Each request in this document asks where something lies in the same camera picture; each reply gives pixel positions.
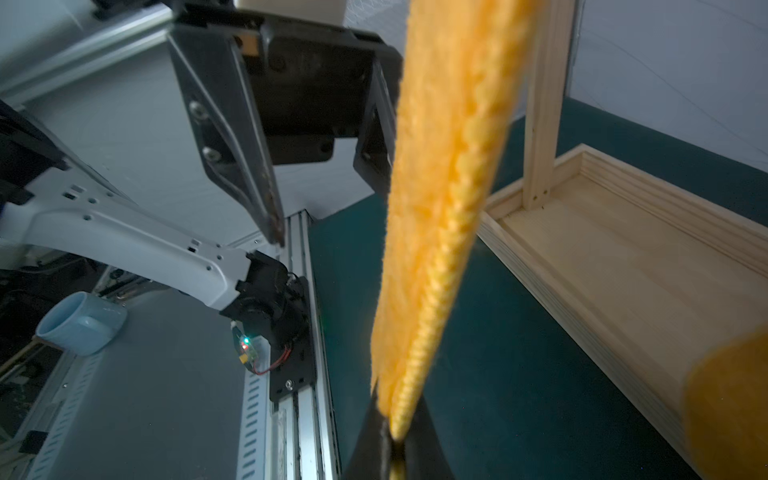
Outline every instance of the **red wire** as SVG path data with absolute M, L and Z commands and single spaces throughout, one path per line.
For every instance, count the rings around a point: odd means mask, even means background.
M 263 372 L 257 372 L 256 369 L 253 369 L 254 370 L 253 373 L 256 373 L 257 375 L 264 375 L 265 373 L 271 372 L 272 370 L 276 369 L 277 367 L 283 365 L 286 362 L 286 360 L 288 360 L 288 357 L 290 356 L 291 350 L 293 350 L 293 348 L 286 347 L 283 350 L 283 355 L 281 355 L 279 359 L 275 360 L 275 363 L 270 365 L 270 367 L 268 369 L 264 370 Z

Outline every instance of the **screw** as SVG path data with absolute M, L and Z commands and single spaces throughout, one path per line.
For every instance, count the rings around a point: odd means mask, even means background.
M 218 162 L 221 160 L 221 154 L 211 147 L 203 147 L 203 157 L 209 162 Z
M 203 104 L 201 104 L 199 101 L 192 100 L 190 102 L 190 113 L 195 120 L 208 120 L 208 110 L 206 110 Z

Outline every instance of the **wooden box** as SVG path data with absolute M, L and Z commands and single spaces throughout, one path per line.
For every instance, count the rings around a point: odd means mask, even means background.
M 488 199 L 480 238 L 684 457 L 687 374 L 768 325 L 768 229 L 600 151 Z

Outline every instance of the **green tabletop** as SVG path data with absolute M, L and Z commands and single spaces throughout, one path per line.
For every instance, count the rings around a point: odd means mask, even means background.
M 524 131 L 495 190 L 522 176 Z M 558 154 L 581 143 L 768 224 L 768 174 L 566 98 Z M 371 196 L 310 228 L 342 466 L 369 401 L 385 222 Z M 425 397 L 457 479 L 698 478 L 480 240 Z

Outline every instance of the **wooden frame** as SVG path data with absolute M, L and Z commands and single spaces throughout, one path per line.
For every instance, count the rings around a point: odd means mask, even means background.
M 543 14 L 524 176 L 488 198 L 478 235 L 690 463 L 688 374 L 768 327 L 768 228 L 586 145 L 554 158 L 573 14 Z

